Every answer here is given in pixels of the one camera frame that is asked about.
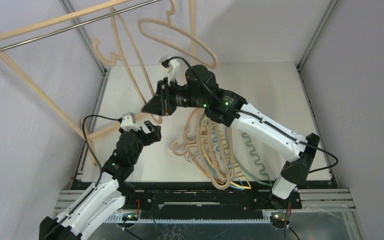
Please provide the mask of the beige plastic hanger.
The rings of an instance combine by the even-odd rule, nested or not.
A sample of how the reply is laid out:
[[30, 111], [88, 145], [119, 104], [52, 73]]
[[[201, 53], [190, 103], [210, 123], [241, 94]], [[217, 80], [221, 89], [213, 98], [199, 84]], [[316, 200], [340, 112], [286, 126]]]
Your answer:
[[194, 110], [183, 129], [183, 142], [169, 144], [172, 153], [192, 163], [217, 190], [225, 190], [234, 183], [234, 161], [224, 146], [228, 141], [218, 124], [200, 110]]
[[[176, 14], [177, 11], [177, 5], [174, 0], [171, 0], [170, 2], [170, 8], [165, 11], [166, 20], [158, 20], [156, 18], [140, 18], [137, 21], [137, 27], [141, 34], [157, 43], [160, 43], [166, 47], [169, 47], [173, 50], [178, 51], [179, 53], [182, 53], [183, 55], [191, 58], [195, 63], [200, 63], [210, 69], [215, 69], [218, 64], [219, 60], [216, 56], [216, 54], [208, 47], [206, 46], [201, 40], [197, 37], [197, 25], [196, 25], [196, 2], [194, 0], [189, 0], [188, 3], [188, 20], [189, 20], [189, 30], [185, 30], [181, 27], [176, 26], [172, 21], [172, 16]], [[168, 30], [171, 30], [177, 34], [180, 34], [181, 36], [187, 38], [190, 43], [190, 51], [186, 50], [183, 47], [177, 46], [173, 43], [171, 40], [164, 40], [158, 36], [152, 35], [148, 32], [146, 32], [143, 28], [143, 25], [156, 25]], [[209, 55], [212, 62], [205, 61], [203, 58], [199, 57], [198, 55], [198, 47], [200, 47], [205, 53]]]
[[219, 124], [212, 122], [204, 114], [197, 118], [196, 142], [204, 172], [217, 190], [226, 190], [235, 177], [230, 157], [225, 148], [229, 143]]
[[108, 58], [104, 57], [104, 55], [102, 54], [102, 52], [100, 50], [101, 41], [98, 37], [96, 37], [92, 40], [92, 44], [91, 44], [93, 53], [98, 58], [98, 60], [107, 67], [114, 67], [114, 66], [116, 66], [116, 64], [118, 62], [121, 62], [122, 66], [124, 67], [124, 69], [127, 73], [127, 76], [130, 79], [132, 86], [134, 87], [136, 93], [138, 94], [138, 97], [142, 101], [142, 104], [145, 105], [147, 103], [147, 99], [145, 98], [145, 95], [142, 92], [142, 90], [138, 84], [138, 81], [135, 78], [135, 75], [132, 71], [132, 68], [129, 65], [128, 58], [127, 58], [126, 53], [124, 51], [124, 47], [122, 46], [122, 41], [121, 41], [121, 37], [119, 34], [119, 29], [118, 29], [118, 23], [121, 23], [122, 28], [128, 37], [129, 43], [130, 43], [130, 45], [134, 51], [135, 57], [138, 60], [140, 69], [141, 69], [142, 74], [144, 76], [144, 79], [146, 81], [149, 92], [150, 92], [151, 96], [153, 97], [154, 96], [154, 88], [153, 88], [153, 85], [151, 83], [151, 79], [149, 77], [148, 71], [146, 70], [146, 67], [145, 67], [144, 62], [142, 60], [142, 57], [139, 53], [138, 47], [137, 47], [137, 45], [133, 39], [133, 36], [132, 36], [132, 34], [129, 30], [129, 27], [128, 27], [127, 23], [125, 22], [124, 18], [121, 16], [120, 13], [116, 13], [116, 9], [114, 7], [109, 8], [109, 13], [112, 14], [112, 16], [110, 16], [109, 18], [110, 18], [110, 24], [111, 24], [111, 30], [113, 33], [114, 43], [116, 45], [116, 52], [110, 51], [109, 57]]

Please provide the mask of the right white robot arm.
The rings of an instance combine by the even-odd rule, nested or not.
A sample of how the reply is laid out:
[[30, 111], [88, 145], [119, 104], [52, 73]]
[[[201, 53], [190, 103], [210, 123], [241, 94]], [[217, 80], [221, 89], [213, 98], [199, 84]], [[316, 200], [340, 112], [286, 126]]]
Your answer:
[[269, 203], [282, 208], [289, 196], [306, 181], [318, 148], [319, 137], [291, 131], [257, 110], [239, 94], [222, 89], [215, 74], [203, 65], [185, 71], [186, 84], [179, 85], [174, 75], [178, 68], [162, 64], [167, 77], [157, 82], [154, 96], [142, 107], [143, 113], [170, 116], [178, 107], [201, 108], [213, 122], [231, 127], [262, 141], [284, 159], [285, 164], [269, 194]]

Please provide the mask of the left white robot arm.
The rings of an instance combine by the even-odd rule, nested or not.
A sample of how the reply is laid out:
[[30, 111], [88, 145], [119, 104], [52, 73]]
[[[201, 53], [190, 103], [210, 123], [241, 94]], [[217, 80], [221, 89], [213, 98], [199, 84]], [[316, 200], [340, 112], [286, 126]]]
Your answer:
[[144, 125], [121, 122], [120, 137], [98, 178], [66, 210], [42, 220], [40, 240], [87, 240], [112, 213], [135, 205], [135, 188], [126, 180], [143, 148], [162, 138], [161, 126], [149, 120]]

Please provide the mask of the metal hanging rod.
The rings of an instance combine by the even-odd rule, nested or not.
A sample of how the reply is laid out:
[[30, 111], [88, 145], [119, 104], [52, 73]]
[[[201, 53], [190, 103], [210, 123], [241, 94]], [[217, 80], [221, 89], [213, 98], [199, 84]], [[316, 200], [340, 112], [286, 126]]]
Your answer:
[[[50, 26], [53, 26], [53, 25], [56, 25], [56, 24], [60, 24], [62, 22], [78, 19], [81, 16], [85, 16], [85, 15], [88, 15], [88, 14], [91, 14], [91, 13], [94, 13], [94, 12], [97, 12], [97, 11], [101, 11], [103, 9], [108, 9], [110, 7], [113, 7], [115, 5], [119, 5], [121, 3], [123, 3], [122, 0], [120, 0], [120, 1], [115, 1], [114, 0], [112, 3], [105, 2], [105, 3], [98, 4], [96, 6], [91, 6], [91, 7], [87, 8], [87, 9], [82, 9], [82, 10], [79, 10], [79, 11], [68, 13], [68, 14], [66, 14], [64, 16], [61, 16], [61, 17], [53, 18], [53, 19], [46, 20], [46, 21], [40, 22], [40, 23], [35, 23], [33, 25], [30, 25], [30, 26], [27, 26], [27, 27], [23, 28], [20, 31], [17, 30], [17, 31], [14, 31], [12, 33], [8, 33], [8, 34], [4, 33], [2, 36], [0, 36], [0, 41], [9, 39], [11, 37], [16, 37], [16, 36], [19, 36], [19, 35], [30, 33], [30, 32], [33, 32], [33, 31], [36, 31], [36, 30], [39, 30], [39, 29], [43, 29], [43, 28], [46, 28], [46, 27], [50, 27]], [[63, 28], [60, 28], [60, 29], [57, 29], [57, 30], [54, 30], [54, 31], [51, 31], [51, 32], [48, 32], [48, 33], [44, 33], [42, 35], [39, 35], [39, 36], [36, 36], [36, 37], [33, 37], [33, 38], [29, 38], [27, 40], [19, 41], [17, 43], [13, 43], [13, 44], [10, 44], [10, 45], [7, 45], [7, 46], [0, 47], [0, 51], [4, 52], [4, 51], [7, 51], [7, 50], [12, 50], [12, 49], [15, 49], [15, 48], [18, 48], [18, 47], [21, 47], [21, 46], [24, 46], [24, 45], [27, 45], [27, 44], [30, 44], [30, 43], [34, 43], [34, 42], [37, 42], [37, 41], [40, 41], [40, 40], [43, 40], [43, 39], [46, 39], [46, 38], [50, 38], [50, 37], [53, 37], [53, 36], [56, 36], [56, 35], [59, 35], [59, 34], [62, 34], [62, 33], [68, 32], [68, 31], [71, 31], [71, 30], [75, 30], [75, 29], [81, 28], [83, 26], [86, 26], [86, 25], [89, 25], [89, 24], [92, 24], [92, 23], [95, 23], [95, 22], [99, 22], [99, 21], [104, 20], [104, 19], [108, 19], [108, 18], [113, 17], [113, 16], [115, 16], [117, 14], [129, 12], [129, 11], [132, 11], [132, 10], [136, 10], [138, 8], [142, 8], [142, 7], [145, 7], [145, 6], [148, 6], [148, 5], [151, 5], [151, 4], [155, 4], [155, 3], [157, 3], [156, 0], [148, 0], [148, 1], [145, 1], [145, 2], [142, 2], [142, 3], [139, 3], [139, 4], [132, 5], [132, 6], [127, 7], [127, 8], [123, 8], [123, 9], [120, 9], [120, 10], [116, 10], [114, 12], [110, 12], [110, 13], [107, 13], [107, 14], [103, 14], [103, 15], [100, 15], [100, 16], [88, 19], [86, 21], [80, 21], [80, 22], [74, 23], [74, 24], [72, 24], [70, 26], [66, 26], [66, 27], [63, 27]]]

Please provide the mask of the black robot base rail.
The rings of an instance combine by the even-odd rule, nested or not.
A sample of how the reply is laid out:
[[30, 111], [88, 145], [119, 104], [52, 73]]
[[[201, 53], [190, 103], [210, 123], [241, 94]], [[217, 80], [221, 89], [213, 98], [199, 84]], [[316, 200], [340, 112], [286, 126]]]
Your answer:
[[301, 210], [302, 199], [293, 192], [286, 199], [275, 197], [266, 183], [251, 183], [251, 189], [216, 189], [209, 182], [132, 182], [135, 193], [123, 210], [142, 211], [155, 220], [248, 220], [261, 219], [263, 211], [286, 208]]

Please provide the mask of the right aluminium frame post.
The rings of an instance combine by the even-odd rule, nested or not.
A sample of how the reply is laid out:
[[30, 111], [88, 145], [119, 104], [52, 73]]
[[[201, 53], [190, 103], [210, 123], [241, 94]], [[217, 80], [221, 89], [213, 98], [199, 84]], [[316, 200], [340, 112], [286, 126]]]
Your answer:
[[296, 71], [297, 71], [299, 79], [300, 79], [302, 90], [304, 92], [304, 96], [306, 98], [306, 102], [308, 104], [308, 108], [310, 110], [310, 114], [311, 114], [315, 129], [316, 129], [316, 132], [320, 136], [320, 142], [319, 143], [321, 145], [321, 149], [326, 151], [326, 152], [327, 152], [327, 149], [326, 149], [325, 142], [323, 139], [323, 134], [322, 134], [321, 127], [319, 124], [319, 120], [318, 120], [318, 116], [316, 113], [314, 101], [313, 101], [312, 96], [309, 92], [308, 84], [307, 84], [306, 78], [304, 76], [304, 70], [306, 68], [306, 63], [310, 59], [316, 45], [318, 44], [318, 42], [319, 42], [320, 38], [322, 37], [326, 27], [328, 26], [331, 18], [335, 14], [336, 9], [340, 5], [341, 2], [342, 2], [341, 0], [330, 0], [329, 1], [326, 9], [323, 12], [321, 19], [319, 20], [318, 24], [316, 25], [315, 30], [313, 31], [313, 33], [310, 37], [308, 44], [306, 45], [306, 47], [304, 49], [303, 54], [301, 55], [299, 61], [295, 65], [295, 68], [296, 68]]

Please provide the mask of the wooden clothes rack frame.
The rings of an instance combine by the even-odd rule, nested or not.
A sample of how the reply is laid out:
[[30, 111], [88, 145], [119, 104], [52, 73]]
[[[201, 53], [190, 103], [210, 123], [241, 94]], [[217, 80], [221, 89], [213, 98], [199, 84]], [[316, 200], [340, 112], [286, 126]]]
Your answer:
[[[125, 9], [122, 9], [122, 10], [118, 10], [116, 11], [114, 6], [116, 5], [120, 5], [120, 4], [123, 4], [125, 2], [129, 2], [131, 0], [110, 0], [110, 1], [107, 1], [107, 2], [104, 2], [104, 3], [100, 3], [100, 4], [97, 4], [97, 5], [94, 5], [94, 6], [90, 6], [90, 7], [87, 7], [87, 8], [84, 8], [84, 9], [81, 9], [81, 10], [78, 10], [78, 11], [74, 11], [74, 12], [69, 12], [65, 15], [62, 15], [62, 16], [59, 16], [59, 17], [55, 17], [55, 18], [52, 18], [52, 19], [49, 19], [49, 20], [46, 20], [46, 21], [42, 21], [42, 22], [39, 22], [39, 23], [35, 23], [35, 24], [32, 24], [32, 25], [29, 25], [29, 26], [25, 26], [25, 27], [21, 27], [21, 28], [18, 28], [18, 29], [15, 29], [15, 30], [11, 30], [11, 31], [8, 31], [8, 32], [5, 32], [5, 33], [2, 33], [0, 34], [0, 41], [3, 41], [3, 40], [6, 40], [6, 39], [10, 39], [10, 38], [13, 38], [13, 37], [16, 37], [16, 36], [20, 36], [20, 35], [24, 35], [24, 34], [27, 34], [27, 33], [30, 33], [30, 32], [33, 32], [33, 31], [37, 31], [39, 29], [43, 29], [43, 28], [47, 28], [47, 27], [50, 27], [50, 26], [53, 26], [53, 25], [56, 25], [56, 24], [60, 24], [60, 23], [63, 23], [63, 22], [66, 22], [66, 21], [71, 21], [71, 20], [74, 20], [74, 19], [78, 19], [79, 17], [81, 16], [85, 16], [85, 15], [89, 15], [91, 13], [94, 13], [94, 12], [98, 12], [98, 11], [101, 11], [101, 10], [104, 10], [104, 9], [110, 9], [112, 10], [109, 14], [107, 15], [101, 15], [99, 17], [96, 17], [96, 18], [93, 18], [93, 19], [90, 19], [90, 21], [85, 21], [85, 22], [80, 22], [78, 24], [75, 24], [75, 25], [72, 25], [72, 26], [69, 26], [69, 27], [66, 27], [66, 28], [61, 28], [59, 30], [56, 30], [56, 31], [53, 31], [53, 32], [49, 32], [49, 33], [46, 33], [46, 34], [43, 34], [43, 35], [40, 35], [36, 38], [32, 38], [32, 39], [29, 39], [29, 40], [25, 40], [25, 41], [22, 41], [22, 42], [19, 42], [19, 43], [15, 43], [13, 45], [9, 45], [9, 46], [6, 46], [6, 47], [1, 47], [0, 48], [0, 58], [1, 60], [7, 65], [9, 66], [33, 91], [35, 91], [39, 97], [45, 101], [46, 104], [48, 104], [55, 113], [57, 113], [78, 135], [80, 135], [83, 140], [85, 140], [86, 142], [88, 141], [94, 141], [96, 139], [99, 139], [103, 136], [106, 136], [112, 132], [114, 132], [116, 129], [118, 129], [118, 127], [120, 126], [120, 123], [113, 123], [111, 125], [108, 125], [106, 128], [103, 128], [101, 130], [98, 130], [97, 132], [94, 132], [94, 133], [91, 133], [91, 134], [87, 134], [86, 137], [84, 137], [81, 133], [81, 129], [66, 115], [65, 112], [63, 112], [63, 110], [61, 110], [61, 108], [28, 76], [28, 74], [17, 64], [15, 63], [15, 61], [13, 59], [11, 59], [11, 57], [9, 57], [5, 51], [6, 50], [9, 50], [9, 49], [13, 49], [13, 48], [16, 48], [16, 47], [19, 47], [19, 46], [23, 46], [23, 45], [26, 45], [26, 44], [29, 44], [29, 43], [32, 43], [32, 42], [35, 42], [35, 41], [38, 41], [38, 40], [41, 40], [41, 39], [44, 39], [44, 38], [47, 38], [47, 37], [50, 37], [50, 36], [54, 36], [54, 35], [57, 35], [57, 34], [60, 34], [60, 33], [63, 33], [63, 32], [67, 32], [67, 31], [70, 31], [72, 29], [76, 29], [76, 28], [79, 28], [79, 27], [82, 27], [84, 25], [87, 25], [87, 24], [90, 24], [92, 22], [97, 22], [97, 21], [100, 21], [102, 19], [106, 19], [106, 18], [115, 18], [114, 16], [116, 16], [117, 18], [119, 18], [119, 20], [121, 21], [121, 23], [123, 24], [123, 27], [126, 31], [126, 33], [128, 34], [128, 37], [129, 37], [129, 40], [130, 40], [130, 43], [133, 47], [133, 50], [135, 51], [135, 54], [136, 54], [136, 58], [138, 59], [138, 62], [139, 62], [139, 65], [142, 69], [142, 72], [144, 74], [144, 77], [146, 79], [146, 82], [148, 84], [148, 88], [150, 91], [154, 90], [154, 88], [152, 87], [152, 84], [151, 84], [151, 81], [150, 81], [150, 78], [149, 78], [149, 75], [148, 75], [148, 72], [145, 68], [145, 65], [144, 65], [144, 61], [142, 60], [142, 57], [138, 51], [138, 48], [132, 38], [132, 35], [129, 31], [129, 28], [127, 27], [124, 19], [121, 17], [121, 14], [124, 13], [124, 12], [128, 12], [130, 10], [133, 10], [133, 9], [137, 9], [137, 8], [141, 8], [141, 7], [144, 7], [144, 6], [147, 6], [147, 5], [150, 5], [150, 4], [153, 4], [153, 3], [156, 3], [156, 2], [159, 2], [160, 0], [148, 0], [147, 2], [143, 2], [143, 3], [140, 3], [140, 4], [137, 4], [137, 5], [134, 5], [134, 6], [131, 6], [131, 7], [128, 7], [128, 8], [125, 8]], [[217, 66], [218, 66], [218, 58], [216, 57], [215, 53], [210, 50], [209, 47], [207, 47], [202, 41], [198, 40], [198, 38], [195, 36], [196, 35], [196, 21], [195, 21], [195, 16], [196, 16], [196, 13], [195, 13], [195, 2], [194, 0], [189, 0], [189, 23], [190, 23], [190, 26], [189, 26], [189, 32], [186, 32], [184, 29], [182, 28], [178, 28], [177, 26], [173, 25], [172, 23], [172, 17], [175, 13], [176, 13], [176, 10], [177, 10], [177, 7], [176, 7], [176, 3], [174, 0], [169, 0], [170, 2], [170, 9], [169, 10], [166, 10], [166, 21], [160, 21], [160, 20], [157, 20], [157, 19], [153, 19], [153, 18], [141, 18], [137, 21], [137, 24], [138, 24], [138, 29], [141, 31], [142, 35], [145, 36], [146, 38], [149, 38], [155, 42], [158, 42], [160, 44], [163, 44], [164, 46], [167, 46], [171, 49], [174, 49], [190, 58], [192, 58], [195, 62], [197, 63], [200, 63], [210, 69], [215, 69]], [[149, 35], [148, 33], [144, 32], [143, 31], [143, 28], [142, 28], [142, 24], [148, 24], [148, 23], [152, 23], [152, 24], [156, 24], [156, 25], [160, 25], [160, 26], [163, 26], [163, 27], [166, 27], [166, 28], [169, 28], [169, 29], [172, 29], [173, 31], [179, 33], [179, 34], [182, 34], [183, 36], [187, 37], [190, 41], [191, 41], [191, 49], [192, 49], [192, 52], [188, 52], [186, 51], [185, 49], [183, 48], [179, 48], [178, 46], [175, 46], [174, 44], [172, 44], [171, 42], [169, 41], [165, 41], [163, 39], [160, 39], [156, 36], [152, 36], [152, 35]], [[107, 65], [109, 67], [114, 67], [117, 63], [117, 61], [121, 61], [123, 63], [123, 66], [126, 70], [126, 72], [128, 73], [129, 75], [129, 78], [131, 80], [131, 83], [133, 84], [133, 86], [135, 87], [135, 90], [137, 92], [137, 94], [142, 98], [142, 101], [143, 103], [145, 103], [145, 98], [143, 96], [143, 93], [141, 92], [140, 88], [139, 88], [139, 85], [137, 83], [137, 81], [135, 80], [133, 74], [132, 74], [132, 71], [130, 69], [130, 66], [127, 62], [127, 59], [125, 57], [125, 54], [123, 52], [123, 49], [121, 47], [121, 42], [118, 38], [118, 32], [117, 32], [117, 26], [116, 24], [113, 22], [112, 24], [113, 26], [113, 33], [114, 33], [114, 37], [115, 37], [115, 43], [117, 44], [117, 47], [119, 48], [119, 53], [114, 53], [114, 52], [111, 52], [111, 55], [112, 58], [110, 60], [107, 60], [107, 59], [104, 59], [104, 57], [101, 55], [101, 53], [99, 52], [98, 50], [98, 44], [99, 44], [99, 39], [98, 38], [95, 38], [93, 41], [92, 41], [92, 48], [93, 48], [93, 53], [97, 56], [98, 60], [103, 63], [104, 65]], [[209, 54], [209, 56], [211, 57], [212, 59], [212, 63], [209, 63], [209, 62], [205, 62], [203, 59], [199, 58], [198, 55], [197, 55], [197, 46], [200, 46], [206, 53]]]

